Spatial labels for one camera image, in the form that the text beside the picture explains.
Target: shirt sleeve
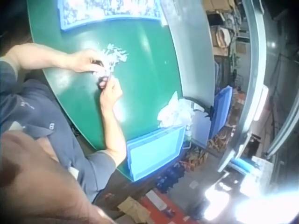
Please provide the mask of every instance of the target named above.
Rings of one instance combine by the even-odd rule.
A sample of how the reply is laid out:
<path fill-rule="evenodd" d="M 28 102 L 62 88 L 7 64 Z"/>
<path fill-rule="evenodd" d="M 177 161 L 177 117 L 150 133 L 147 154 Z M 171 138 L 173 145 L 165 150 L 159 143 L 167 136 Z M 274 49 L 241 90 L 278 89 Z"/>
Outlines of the shirt sleeve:
<path fill-rule="evenodd" d="M 81 176 L 81 187 L 90 202 L 103 190 L 110 176 L 116 169 L 116 164 L 110 155 L 98 151 L 86 157 L 87 164 Z"/>
<path fill-rule="evenodd" d="M 11 93 L 17 81 L 17 69 L 6 57 L 0 57 L 0 93 Z"/>

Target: shirt logo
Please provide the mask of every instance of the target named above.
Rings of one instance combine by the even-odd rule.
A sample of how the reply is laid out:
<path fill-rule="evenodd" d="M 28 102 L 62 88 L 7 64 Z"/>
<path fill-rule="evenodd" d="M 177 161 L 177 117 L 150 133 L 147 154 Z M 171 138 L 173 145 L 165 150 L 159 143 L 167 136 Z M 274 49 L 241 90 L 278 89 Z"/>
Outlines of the shirt logo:
<path fill-rule="evenodd" d="M 50 125 L 49 125 L 49 129 L 54 130 L 54 126 L 55 126 L 55 124 L 51 122 Z"/>
<path fill-rule="evenodd" d="M 21 99 L 21 106 L 28 106 L 30 107 L 32 110 L 34 110 L 34 107 L 31 106 L 29 103 L 27 103 L 22 97 L 20 97 Z"/>

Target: green tabletop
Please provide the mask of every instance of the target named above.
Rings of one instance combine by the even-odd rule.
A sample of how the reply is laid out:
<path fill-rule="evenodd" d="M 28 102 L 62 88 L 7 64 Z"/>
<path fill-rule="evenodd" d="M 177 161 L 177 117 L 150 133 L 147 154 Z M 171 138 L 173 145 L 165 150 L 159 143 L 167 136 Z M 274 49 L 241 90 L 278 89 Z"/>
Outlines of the green tabletop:
<path fill-rule="evenodd" d="M 57 1 L 28 0 L 33 41 L 73 53 L 85 48 L 106 49 L 108 44 L 127 51 L 128 59 L 115 67 L 123 97 L 115 112 L 126 140 L 157 129 L 158 112 L 175 91 L 182 96 L 171 33 L 158 21 L 103 21 L 69 31 L 60 29 Z M 46 78 L 65 113 L 96 149 L 104 146 L 99 111 L 100 92 L 91 73 L 45 69 Z M 119 170 L 129 176 L 126 163 Z"/>

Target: person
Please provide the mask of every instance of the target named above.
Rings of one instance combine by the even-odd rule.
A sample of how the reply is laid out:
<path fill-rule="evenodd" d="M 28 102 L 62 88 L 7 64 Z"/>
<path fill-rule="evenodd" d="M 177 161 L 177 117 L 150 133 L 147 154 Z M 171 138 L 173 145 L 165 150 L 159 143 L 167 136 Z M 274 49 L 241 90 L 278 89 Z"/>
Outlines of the person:
<path fill-rule="evenodd" d="M 34 43 L 14 46 L 0 58 L 0 211 L 13 217 L 12 223 L 43 223 L 42 217 L 112 223 L 91 202 L 126 158 L 126 141 L 113 112 L 122 96 L 118 79 L 99 84 L 107 148 L 87 157 L 45 84 L 28 79 L 19 94 L 13 92 L 20 69 L 104 72 L 93 60 L 102 60 L 95 50 L 66 54 Z"/>

